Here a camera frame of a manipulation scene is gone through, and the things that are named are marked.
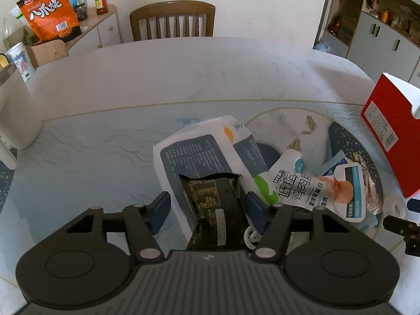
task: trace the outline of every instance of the white container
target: white container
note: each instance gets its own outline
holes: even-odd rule
[[[41,131],[41,118],[19,71],[9,64],[0,71],[0,160],[10,169],[16,158],[5,145],[22,150]]]
[[[29,28],[31,26],[29,26],[28,20],[26,20],[26,18],[24,17],[24,15],[22,14],[22,11],[20,10],[20,8],[18,7],[18,5],[16,5],[11,11],[10,11],[10,15],[14,16],[17,20],[19,20],[22,24],[24,24],[25,26],[28,26]]]
[[[34,74],[35,69],[29,59],[28,52],[26,51],[23,43],[16,44],[6,52],[9,62],[14,62],[18,68],[20,75],[24,81],[28,81]]]

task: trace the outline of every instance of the glass jar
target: glass jar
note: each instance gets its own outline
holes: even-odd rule
[[[84,3],[77,5],[73,8],[73,10],[77,15],[78,21],[83,21],[87,19],[87,9]]]
[[[4,46],[9,50],[20,42],[25,46],[32,46],[39,42],[39,39],[29,26],[25,26],[23,22],[10,15],[3,21]]]
[[[96,14],[101,15],[108,13],[108,5],[106,0],[95,0]]]

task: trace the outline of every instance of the black snack bar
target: black snack bar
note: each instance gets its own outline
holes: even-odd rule
[[[187,250],[245,249],[248,226],[240,204],[239,175],[218,173],[199,179],[180,175],[197,226]]]

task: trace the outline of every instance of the wooden chair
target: wooden chair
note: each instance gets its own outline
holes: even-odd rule
[[[175,37],[180,36],[179,15],[185,15],[185,32],[184,36],[190,36],[190,20],[189,14],[195,15],[194,34],[199,36],[199,15],[206,14],[205,36],[213,36],[214,16],[216,7],[212,4],[200,1],[168,1],[149,4],[140,7],[130,13],[130,23],[134,41],[141,40],[139,21],[146,19],[146,30],[148,39],[152,39],[152,31],[150,29],[150,18],[156,18],[156,36],[161,39],[161,30],[159,16],[165,15],[165,29],[167,38],[171,37],[171,27],[169,16],[175,15]]]
[[[66,44],[62,40],[52,40],[36,46],[26,46],[26,50],[34,68],[69,56]]]

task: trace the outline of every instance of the red box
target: red box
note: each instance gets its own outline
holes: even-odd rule
[[[362,117],[375,135],[404,197],[420,190],[420,89],[383,73]]]

